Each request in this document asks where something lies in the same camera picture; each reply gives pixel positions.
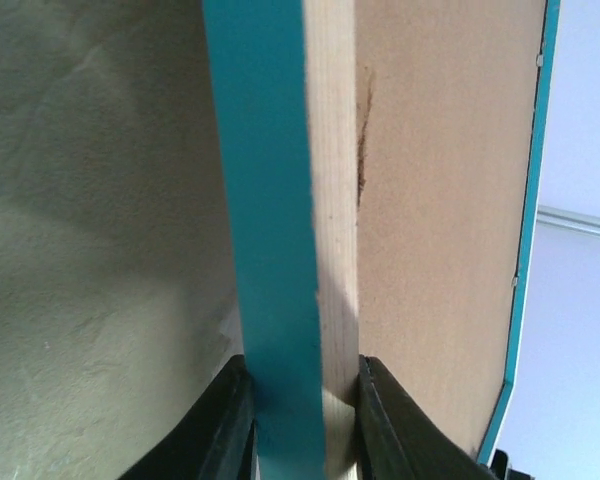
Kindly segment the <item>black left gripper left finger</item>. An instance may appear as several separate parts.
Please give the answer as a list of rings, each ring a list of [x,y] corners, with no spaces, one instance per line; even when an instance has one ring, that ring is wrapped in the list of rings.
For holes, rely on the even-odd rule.
[[[254,479],[253,382],[232,356],[174,429],[125,473],[133,479]]]

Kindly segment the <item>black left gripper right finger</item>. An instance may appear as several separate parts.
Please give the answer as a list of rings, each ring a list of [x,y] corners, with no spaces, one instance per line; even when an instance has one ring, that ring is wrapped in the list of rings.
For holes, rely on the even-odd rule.
[[[359,357],[356,427],[363,479],[488,479],[429,419],[383,362]]]

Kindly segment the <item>teal wooden picture frame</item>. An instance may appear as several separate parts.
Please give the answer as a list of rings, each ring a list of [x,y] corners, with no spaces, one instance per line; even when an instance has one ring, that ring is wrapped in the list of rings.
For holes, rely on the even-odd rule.
[[[265,479],[353,479],[381,370],[434,474],[515,377],[556,1],[207,1]]]

